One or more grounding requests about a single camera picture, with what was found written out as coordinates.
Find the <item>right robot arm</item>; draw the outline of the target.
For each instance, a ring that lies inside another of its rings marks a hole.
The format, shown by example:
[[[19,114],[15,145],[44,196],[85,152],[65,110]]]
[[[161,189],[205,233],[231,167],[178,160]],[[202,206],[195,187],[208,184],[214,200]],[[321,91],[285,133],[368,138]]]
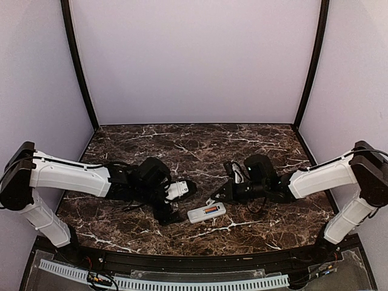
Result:
[[[277,175],[270,158],[255,154],[245,159],[248,177],[235,181],[233,162],[224,163],[231,180],[212,193],[211,199],[228,204],[245,204],[265,198],[288,204],[317,192],[354,184],[356,194],[323,229],[322,237],[309,250],[315,263],[322,263],[333,252],[333,245],[364,219],[387,205],[387,153],[358,141],[352,150],[330,161],[284,175]]]

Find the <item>white remote control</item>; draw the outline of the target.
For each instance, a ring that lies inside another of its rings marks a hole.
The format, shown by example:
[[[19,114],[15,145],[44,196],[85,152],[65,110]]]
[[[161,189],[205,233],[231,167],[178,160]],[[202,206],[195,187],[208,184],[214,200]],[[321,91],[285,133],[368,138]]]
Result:
[[[224,214],[226,214],[226,208],[221,202],[187,212],[188,219],[192,224],[216,218]]]

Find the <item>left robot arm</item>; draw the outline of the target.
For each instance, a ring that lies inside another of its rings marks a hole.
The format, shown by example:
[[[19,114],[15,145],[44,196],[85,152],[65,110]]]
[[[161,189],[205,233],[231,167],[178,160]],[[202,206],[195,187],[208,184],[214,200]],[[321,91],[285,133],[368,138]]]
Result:
[[[22,214],[30,224],[72,264],[85,260],[75,231],[47,206],[38,189],[53,188],[86,193],[97,198],[137,201],[150,206],[160,225],[180,222],[171,207],[196,190],[188,180],[172,180],[169,168],[159,159],[146,158],[140,165],[121,161],[84,164],[37,151],[32,142],[20,146],[1,176],[1,209]]]

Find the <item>white battery compartment cover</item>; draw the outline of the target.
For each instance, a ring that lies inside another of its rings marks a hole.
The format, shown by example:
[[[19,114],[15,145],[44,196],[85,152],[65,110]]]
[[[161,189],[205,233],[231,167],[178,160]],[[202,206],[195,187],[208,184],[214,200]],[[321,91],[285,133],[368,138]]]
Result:
[[[215,203],[215,200],[213,200],[212,198],[209,198],[207,201],[206,201],[206,204],[209,206],[209,205],[212,205],[213,203]]]

